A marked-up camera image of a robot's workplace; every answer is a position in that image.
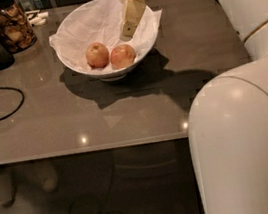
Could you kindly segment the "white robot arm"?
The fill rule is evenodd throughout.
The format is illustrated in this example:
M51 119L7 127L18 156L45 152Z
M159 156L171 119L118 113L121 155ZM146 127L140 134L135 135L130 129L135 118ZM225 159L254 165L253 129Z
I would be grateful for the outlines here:
M218 0L248 64L208 82L188 138L205 214L268 214L268 0Z

